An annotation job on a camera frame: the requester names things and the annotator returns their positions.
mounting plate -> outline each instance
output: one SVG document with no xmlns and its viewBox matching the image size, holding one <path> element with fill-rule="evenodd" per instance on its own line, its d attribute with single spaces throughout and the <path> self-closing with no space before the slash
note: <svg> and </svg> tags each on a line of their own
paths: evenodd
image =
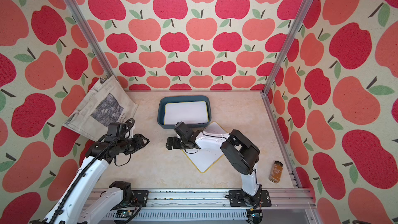
<svg viewBox="0 0 398 224">
<path fill-rule="evenodd" d="M 229 202 L 231 204 L 231 207 L 248 207 L 246 202 L 243 200 L 243 196 L 241 194 L 241 190 L 230 190 L 229 191 L 229 196 L 231 197 L 229 199 Z M 261 191 L 261 207 L 271 207 L 271 199 L 269 197 L 269 193 L 267 190 L 262 190 Z"/>
</svg>

black cable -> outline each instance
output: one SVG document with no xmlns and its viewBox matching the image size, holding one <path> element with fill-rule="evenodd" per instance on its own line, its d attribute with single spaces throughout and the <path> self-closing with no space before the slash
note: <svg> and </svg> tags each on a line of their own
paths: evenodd
<svg viewBox="0 0 398 224">
<path fill-rule="evenodd" d="M 198 148 L 196 148 L 196 152 L 194 152 L 194 153 L 189 153 L 189 152 L 187 152 L 187 149 L 184 149 L 184 151 L 185 151 L 186 153 L 188 153 L 188 154 L 195 154 L 196 152 L 198 152 L 198 151 L 199 151 L 199 149 L 198 149 Z"/>
<path fill-rule="evenodd" d="M 132 127 L 134 126 L 135 120 L 133 118 L 129 118 L 125 123 L 129 123 L 130 126 L 124 131 L 122 132 L 119 136 L 115 137 L 105 148 L 102 149 L 102 151 L 100 153 L 98 153 L 87 165 L 86 167 L 84 167 L 82 169 L 82 171 L 79 173 L 79 175 L 77 176 L 76 180 L 73 181 L 72 185 L 69 187 L 68 191 L 66 192 L 65 196 L 62 198 L 61 202 L 59 203 L 57 209 L 54 211 L 54 214 L 51 217 L 50 220 L 50 224 L 54 224 L 55 219 L 57 218 L 57 216 L 59 215 L 59 213 L 61 212 L 62 208 L 65 206 L 65 203 L 68 199 L 68 197 L 70 196 L 70 194 L 72 193 L 73 189 L 76 187 L 77 183 L 80 181 L 80 179 L 82 177 L 84 177 L 86 175 L 86 171 L 91 167 L 91 165 L 93 165 L 93 163 L 99 158 L 101 157 L 110 147 L 112 147 L 121 137 L 124 138 L 124 136 L 126 135 L 127 132 L 129 132 Z"/>
<path fill-rule="evenodd" d="M 117 167 L 120 167 L 120 166 L 123 166 L 123 165 L 127 164 L 128 162 L 130 162 L 130 159 L 131 159 L 131 154 L 130 154 L 129 160 L 128 160 L 126 163 L 122 164 L 122 165 L 117 165 L 117 164 L 116 164 L 116 157 L 115 157 L 114 162 L 115 162 L 115 165 L 116 165 Z"/>
<path fill-rule="evenodd" d="M 130 207 L 138 207 L 138 210 L 136 212 L 134 212 L 134 214 L 132 214 L 132 216 L 130 216 L 127 220 L 125 220 L 123 222 L 118 222 L 118 224 L 126 224 L 127 222 L 131 221 L 134 217 L 137 216 L 138 212 L 140 212 L 140 210 L 142 209 L 142 205 L 140 203 L 134 203 L 134 204 L 126 205 L 126 206 L 114 207 L 111 209 L 111 210 L 115 210 L 115 209 L 130 208 Z"/>
</svg>

metal track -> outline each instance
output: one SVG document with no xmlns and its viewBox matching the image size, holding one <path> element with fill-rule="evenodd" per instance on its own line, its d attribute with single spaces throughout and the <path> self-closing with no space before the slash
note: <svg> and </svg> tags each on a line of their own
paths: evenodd
<svg viewBox="0 0 398 224">
<path fill-rule="evenodd" d="M 225 198 L 232 189 L 146 189 L 149 190 L 147 206 L 142 207 L 134 220 L 246 220 L 246 209 L 250 207 L 230 207 Z M 263 189 L 269 192 L 270 209 L 313 209 L 314 200 L 307 189 Z M 83 212 L 93 204 L 106 189 L 94 189 Z M 118 218 L 116 210 L 110 211 L 103 220 L 125 220 Z"/>
</svg>

white robotic arm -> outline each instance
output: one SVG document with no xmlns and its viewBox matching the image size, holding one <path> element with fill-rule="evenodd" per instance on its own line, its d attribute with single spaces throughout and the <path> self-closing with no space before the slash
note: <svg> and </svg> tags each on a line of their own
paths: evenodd
<svg viewBox="0 0 398 224">
<path fill-rule="evenodd" d="M 257 162 L 260 150 L 240 131 L 213 134 L 206 131 L 193 131 L 185 123 L 179 122 L 174 130 L 178 137 L 167 139 L 167 149 L 221 149 L 231 165 L 241 173 L 242 199 L 248 206 L 258 207 L 261 200 L 261 184 L 257 182 Z"/>
</svg>

table surface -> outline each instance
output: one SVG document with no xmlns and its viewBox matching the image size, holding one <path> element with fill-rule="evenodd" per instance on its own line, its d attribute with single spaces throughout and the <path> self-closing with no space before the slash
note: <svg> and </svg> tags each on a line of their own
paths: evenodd
<svg viewBox="0 0 398 224">
<path fill-rule="evenodd" d="M 292 188 L 285 168 L 277 184 L 268 177 L 275 160 L 285 164 L 273 132 L 260 92 L 129 92 L 138 104 L 134 133 L 150 140 L 131 161 L 116 167 L 111 164 L 95 188 L 108 188 L 113 181 L 131 182 L 132 188 L 241 188 L 240 173 L 222 156 L 205 173 L 200 173 L 181 150 L 167 150 L 167 137 L 176 136 L 173 129 L 163 129 L 157 123 L 159 101 L 179 95 L 205 95 L 211 104 L 212 121 L 227 132 L 242 132 L 259 149 L 257 179 L 263 188 Z M 117 156 L 117 163 L 127 162 L 129 156 Z"/>
</svg>

